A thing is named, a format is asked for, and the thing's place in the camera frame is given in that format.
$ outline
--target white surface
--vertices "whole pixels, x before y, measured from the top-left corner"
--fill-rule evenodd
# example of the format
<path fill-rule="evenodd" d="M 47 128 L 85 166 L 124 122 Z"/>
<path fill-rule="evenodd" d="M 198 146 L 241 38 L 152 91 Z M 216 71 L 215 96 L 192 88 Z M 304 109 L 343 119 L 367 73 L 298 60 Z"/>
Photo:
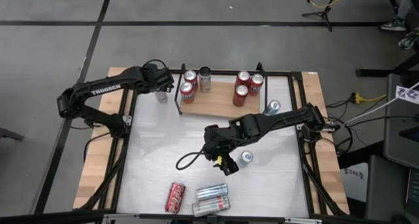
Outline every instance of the white surface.
<path fill-rule="evenodd" d="M 212 76 L 212 80 L 233 83 L 235 76 Z M 203 146 L 204 128 L 212 124 L 228 126 L 228 119 L 186 113 L 181 116 L 174 96 L 175 91 L 168 95 L 167 103 L 158 103 L 153 94 L 138 98 L 118 213 L 166 214 L 166 197 L 170 184 L 176 181 L 186 185 L 179 214 L 192 215 L 197 188 L 227 183 L 231 209 L 219 215 L 308 217 L 294 127 L 270 132 L 258 143 L 234 150 L 230 154 L 234 159 L 243 150 L 251 151 L 254 159 L 230 176 L 213 168 L 204 156 L 178 171 L 177 160 Z M 268 101 L 273 99 L 281 102 L 280 112 L 292 110 L 286 77 L 268 78 Z M 180 166 L 192 158 L 186 158 Z"/>
<path fill-rule="evenodd" d="M 366 202 L 368 187 L 368 164 L 361 163 L 341 169 L 345 194 L 349 198 Z"/>

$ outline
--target standing soda can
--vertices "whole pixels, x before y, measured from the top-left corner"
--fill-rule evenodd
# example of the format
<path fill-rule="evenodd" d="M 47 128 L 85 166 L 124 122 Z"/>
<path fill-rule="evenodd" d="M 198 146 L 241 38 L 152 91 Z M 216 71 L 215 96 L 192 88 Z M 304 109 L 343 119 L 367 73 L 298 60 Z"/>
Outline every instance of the standing soda can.
<path fill-rule="evenodd" d="M 260 74 L 254 74 L 249 82 L 249 96 L 257 96 L 263 85 L 263 77 Z"/>
<path fill-rule="evenodd" d="M 201 67 L 199 69 L 199 87 L 202 92 L 211 90 L 211 69 L 209 67 Z"/>
<path fill-rule="evenodd" d="M 192 103 L 195 100 L 195 91 L 192 83 L 185 82 L 181 85 L 181 95 L 183 103 Z"/>
<path fill-rule="evenodd" d="M 236 84 L 234 84 L 234 89 L 237 88 L 238 85 L 245 85 L 248 86 L 250 81 L 250 74 L 247 71 L 241 71 L 237 74 Z"/>
<path fill-rule="evenodd" d="M 227 184 L 210 185 L 196 190 L 196 197 L 199 201 L 225 196 L 228 194 Z"/>
<path fill-rule="evenodd" d="M 192 83 L 195 91 L 198 90 L 198 76 L 196 75 L 195 71 L 186 71 L 183 78 L 185 79 L 185 81 Z"/>
<path fill-rule="evenodd" d="M 264 109 L 263 114 L 266 116 L 275 115 L 281 108 L 281 104 L 277 100 L 272 100 L 266 109 Z"/>
<path fill-rule="evenodd" d="M 244 168 L 253 160 L 253 155 L 249 151 L 243 151 L 237 158 L 237 166 Z"/>
<path fill-rule="evenodd" d="M 160 103 L 166 103 L 168 101 L 168 95 L 167 93 L 161 91 L 161 92 L 155 92 L 155 96 L 158 102 Z"/>
<path fill-rule="evenodd" d="M 241 107 L 244 105 L 244 102 L 246 101 L 247 97 L 247 86 L 239 85 L 236 87 L 236 91 L 233 95 L 233 104 L 237 107 Z"/>
<path fill-rule="evenodd" d="M 185 193 L 185 185 L 182 183 L 173 182 L 170 187 L 164 211 L 172 214 L 177 214 L 182 203 L 183 194 Z"/>
<path fill-rule="evenodd" d="M 195 217 L 221 212 L 230 208 L 227 196 L 218 196 L 209 200 L 203 200 L 192 204 L 192 212 Z"/>

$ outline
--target concrete floor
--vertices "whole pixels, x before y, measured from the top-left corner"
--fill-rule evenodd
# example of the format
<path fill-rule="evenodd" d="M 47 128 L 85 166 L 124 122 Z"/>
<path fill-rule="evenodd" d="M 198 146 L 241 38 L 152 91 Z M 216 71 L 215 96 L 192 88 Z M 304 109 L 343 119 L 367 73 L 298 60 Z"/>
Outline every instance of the concrete floor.
<path fill-rule="evenodd" d="M 328 0 L 314 0 L 323 4 Z M 0 20 L 98 19 L 103 0 L 0 0 Z M 106 21 L 279 21 L 309 22 L 315 9 L 305 0 L 111 0 Z M 379 22 L 393 17 L 388 0 L 342 0 L 334 22 Z M 0 215 L 28 214 L 45 172 L 61 118 L 56 97 L 79 75 L 94 27 L 0 27 L 0 127 L 26 136 L 0 141 Z M 404 33 L 376 28 L 313 27 L 102 27 L 86 80 L 106 76 L 111 66 L 139 65 L 152 58 L 171 68 L 317 71 L 326 103 L 351 92 L 365 98 L 385 94 L 385 79 L 362 79 L 357 68 L 391 69 L 412 55 L 401 50 Z M 99 98 L 89 100 L 98 106 Z M 370 104 L 349 105 L 350 119 Z M 339 115 L 343 108 L 329 112 Z M 377 112 L 371 117 L 382 115 Z M 75 120 L 74 126 L 82 126 Z M 381 140 L 383 122 L 356 128 L 365 143 Z M 71 210 L 91 131 L 71 130 L 46 212 Z M 344 131 L 335 141 L 346 137 Z M 354 149 L 362 144 L 355 140 Z"/>

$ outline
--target wooden platform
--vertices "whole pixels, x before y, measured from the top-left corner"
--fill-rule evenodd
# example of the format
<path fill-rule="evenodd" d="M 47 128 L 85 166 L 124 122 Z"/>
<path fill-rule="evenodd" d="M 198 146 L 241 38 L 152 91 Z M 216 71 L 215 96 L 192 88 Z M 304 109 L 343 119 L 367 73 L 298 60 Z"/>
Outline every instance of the wooden platform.
<path fill-rule="evenodd" d="M 111 67 L 108 76 L 119 74 L 125 70 L 123 67 Z M 302 78 L 304 82 L 304 91 L 308 102 L 319 107 L 323 116 L 327 116 L 325 103 L 323 100 L 323 93 L 320 87 L 319 76 L 315 72 L 303 72 Z M 294 81 L 296 95 L 299 96 L 299 88 L 297 81 Z M 118 90 L 109 94 L 104 94 L 100 102 L 100 110 L 106 113 L 118 113 L 120 101 L 122 98 L 122 91 Z M 297 97 L 297 104 L 300 107 L 301 101 Z M 92 137 L 102 134 L 106 131 L 104 127 L 95 128 Z M 332 135 L 322 133 L 324 138 L 333 140 Z M 93 141 L 90 144 L 86 162 L 81 175 L 79 189 L 75 197 L 74 208 L 82 206 L 90 195 L 99 187 L 105 175 L 107 159 L 109 157 L 110 145 L 112 138 L 105 137 L 100 140 Z M 338 204 L 347 214 L 349 207 L 346 201 L 346 195 L 340 176 L 340 170 L 337 162 L 335 147 L 328 141 L 319 141 L 316 145 L 316 152 L 319 163 L 319 170 L 323 186 L 330 194 L 332 199 Z M 315 187 L 311 186 L 312 198 L 314 201 L 314 209 L 317 214 L 320 213 L 318 196 Z M 111 192 L 108 191 L 107 202 L 105 207 L 110 207 Z"/>
<path fill-rule="evenodd" d="M 194 113 L 228 118 L 259 113 L 260 95 L 247 96 L 242 107 L 233 104 L 234 83 L 211 82 L 209 92 L 195 92 L 193 103 L 181 102 L 182 113 Z"/>

